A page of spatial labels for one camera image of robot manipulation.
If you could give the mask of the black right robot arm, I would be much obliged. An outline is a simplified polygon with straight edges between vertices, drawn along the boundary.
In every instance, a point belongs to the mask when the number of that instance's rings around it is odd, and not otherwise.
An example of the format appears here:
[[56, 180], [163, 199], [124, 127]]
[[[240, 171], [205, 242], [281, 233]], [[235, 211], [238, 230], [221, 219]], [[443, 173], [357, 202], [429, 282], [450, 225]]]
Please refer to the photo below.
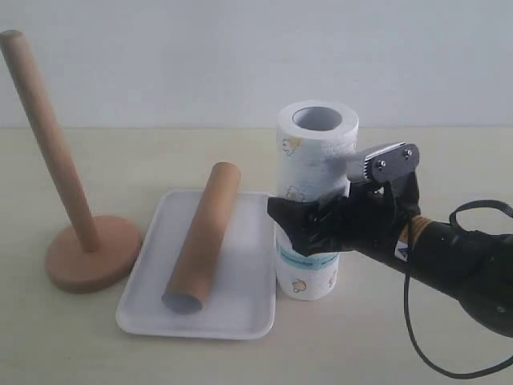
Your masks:
[[479, 324], [512, 335], [512, 236], [465, 230], [420, 212], [414, 172], [353, 184], [347, 197], [271, 197], [268, 215], [303, 257], [357, 251], [458, 301]]

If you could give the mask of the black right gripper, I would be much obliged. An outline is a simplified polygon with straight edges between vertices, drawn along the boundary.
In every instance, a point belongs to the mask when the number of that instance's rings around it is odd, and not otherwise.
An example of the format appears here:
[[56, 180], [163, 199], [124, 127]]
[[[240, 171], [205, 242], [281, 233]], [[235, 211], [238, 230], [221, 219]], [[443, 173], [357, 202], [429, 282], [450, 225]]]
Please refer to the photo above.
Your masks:
[[416, 172], [384, 184], [356, 184], [347, 197], [320, 202], [270, 197], [267, 214], [303, 256], [378, 247], [420, 214]]

